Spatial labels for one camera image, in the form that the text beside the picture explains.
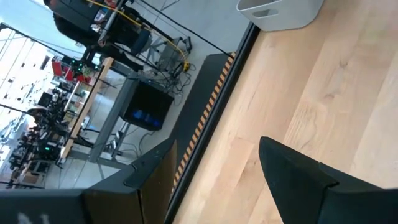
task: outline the yellow cable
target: yellow cable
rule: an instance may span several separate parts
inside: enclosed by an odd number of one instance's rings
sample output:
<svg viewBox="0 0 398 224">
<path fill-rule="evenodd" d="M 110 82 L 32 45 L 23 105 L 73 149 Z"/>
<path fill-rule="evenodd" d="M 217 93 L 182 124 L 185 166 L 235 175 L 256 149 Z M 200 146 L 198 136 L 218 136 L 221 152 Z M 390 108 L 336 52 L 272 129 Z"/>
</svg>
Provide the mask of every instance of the yellow cable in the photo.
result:
<svg viewBox="0 0 398 224">
<path fill-rule="evenodd" d="M 129 16 L 125 15 L 125 13 L 123 13 L 123 12 L 120 11 L 120 10 L 114 9 L 114 8 L 112 8 L 112 7 L 106 6 L 106 5 L 101 4 L 101 3 L 98 3 L 98 2 L 95 2 L 94 0 L 86 0 L 86 1 L 91 2 L 91 3 L 93 3 L 93 4 L 97 5 L 97 6 L 104 7 L 104 8 L 106 8 L 106 9 L 111 10 L 111 11 L 115 11 L 115 12 L 119 13 L 120 15 L 122 15 L 123 17 L 125 17 L 126 19 L 128 19 L 129 21 L 131 21 L 131 22 L 132 22 L 133 24 L 135 24 L 136 26 L 138 26 L 138 28 L 141 28 L 141 27 L 142 27 L 142 24 L 140 24 L 139 22 L 135 21 L 134 19 L 131 19 Z M 175 45 L 173 42 L 171 42 L 168 38 L 166 38 L 166 37 L 164 37 L 163 35 L 161 35 L 161 34 L 159 34 L 158 32 L 156 32 L 156 30 L 149 29 L 148 27 L 144 27 L 144 28 L 145 28 L 146 30 L 148 30 L 149 32 L 151 32 L 151 33 L 157 35 L 158 37 L 164 39 L 164 40 L 167 41 L 169 44 L 171 44 L 173 47 L 175 47 L 175 48 L 180 52 L 180 54 L 181 54 L 181 56 L 182 56 L 182 58 L 183 58 L 183 61 L 184 61 L 184 70 L 185 70 L 185 69 L 187 69 L 187 70 L 189 69 L 190 64 L 187 62 L 187 58 L 186 58 L 184 52 L 183 52 L 177 45 Z"/>
</svg>

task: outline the red object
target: red object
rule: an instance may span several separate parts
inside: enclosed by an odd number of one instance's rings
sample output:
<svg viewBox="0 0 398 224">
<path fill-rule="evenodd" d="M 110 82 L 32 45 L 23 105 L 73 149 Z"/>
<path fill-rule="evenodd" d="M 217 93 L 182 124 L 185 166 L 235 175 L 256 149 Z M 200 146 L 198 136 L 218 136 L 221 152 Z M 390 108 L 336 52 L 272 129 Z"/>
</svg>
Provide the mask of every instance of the red object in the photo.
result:
<svg viewBox="0 0 398 224">
<path fill-rule="evenodd" d="M 116 7 L 116 1 L 115 0 L 105 0 L 105 3 L 111 8 L 115 8 Z"/>
<path fill-rule="evenodd" d="M 62 77 L 63 72 L 62 72 L 61 62 L 51 61 L 51 65 L 54 75 Z"/>
<path fill-rule="evenodd" d="M 75 74 L 73 73 L 73 70 L 68 67 L 65 67 L 63 69 L 63 71 L 65 72 L 65 79 L 69 80 L 69 81 L 73 81 L 73 77 L 75 76 Z"/>
<path fill-rule="evenodd" d="M 84 75 L 77 76 L 77 80 L 82 83 L 90 84 L 91 77 L 85 77 Z"/>
</svg>

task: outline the wooden table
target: wooden table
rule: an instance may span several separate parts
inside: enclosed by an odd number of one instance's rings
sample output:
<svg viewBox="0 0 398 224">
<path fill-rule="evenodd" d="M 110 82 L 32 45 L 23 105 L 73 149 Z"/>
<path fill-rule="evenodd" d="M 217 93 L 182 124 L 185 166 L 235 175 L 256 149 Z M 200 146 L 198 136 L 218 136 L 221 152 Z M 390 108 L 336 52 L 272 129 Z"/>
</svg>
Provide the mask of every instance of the wooden table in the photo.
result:
<svg viewBox="0 0 398 224">
<path fill-rule="evenodd" d="M 99 92 L 103 81 L 105 79 L 106 74 L 108 74 L 109 69 L 111 68 L 113 63 L 113 58 L 106 58 L 103 62 L 103 69 L 100 73 L 97 73 L 93 79 L 97 79 L 98 81 L 94 83 L 90 95 L 88 96 L 85 106 L 83 109 L 80 111 L 80 114 L 78 115 L 77 119 L 74 119 L 74 123 L 72 123 L 72 130 L 70 131 L 70 138 L 67 140 L 66 144 L 62 147 L 61 149 L 61 158 L 65 159 L 68 156 L 69 151 L 71 150 L 73 146 L 74 139 L 78 136 L 78 133 L 81 128 L 81 124 L 84 120 L 84 118 L 87 116 L 91 106 L 94 103 L 95 96 Z"/>
</svg>

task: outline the black box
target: black box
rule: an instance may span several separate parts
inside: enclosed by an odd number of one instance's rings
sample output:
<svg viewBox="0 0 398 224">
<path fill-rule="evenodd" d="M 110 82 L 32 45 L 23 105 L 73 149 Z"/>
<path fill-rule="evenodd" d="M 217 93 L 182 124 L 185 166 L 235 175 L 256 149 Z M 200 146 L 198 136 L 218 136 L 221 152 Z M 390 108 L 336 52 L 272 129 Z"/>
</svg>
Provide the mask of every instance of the black box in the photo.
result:
<svg viewBox="0 0 398 224">
<path fill-rule="evenodd" d="M 149 131 L 162 129 L 173 97 L 154 86 L 139 82 L 125 111 L 120 117 L 125 122 Z"/>
</svg>

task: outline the white wall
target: white wall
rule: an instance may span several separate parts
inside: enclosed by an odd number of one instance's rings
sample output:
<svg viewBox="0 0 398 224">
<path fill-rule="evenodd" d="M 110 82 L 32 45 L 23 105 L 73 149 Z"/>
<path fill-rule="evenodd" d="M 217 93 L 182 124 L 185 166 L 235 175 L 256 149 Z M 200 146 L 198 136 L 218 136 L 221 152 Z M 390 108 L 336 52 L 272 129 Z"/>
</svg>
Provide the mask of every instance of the white wall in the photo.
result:
<svg viewBox="0 0 398 224">
<path fill-rule="evenodd" d="M 81 57 L 84 47 L 65 37 L 55 27 L 52 12 L 35 0 L 0 0 L 0 21 L 71 57 Z"/>
</svg>

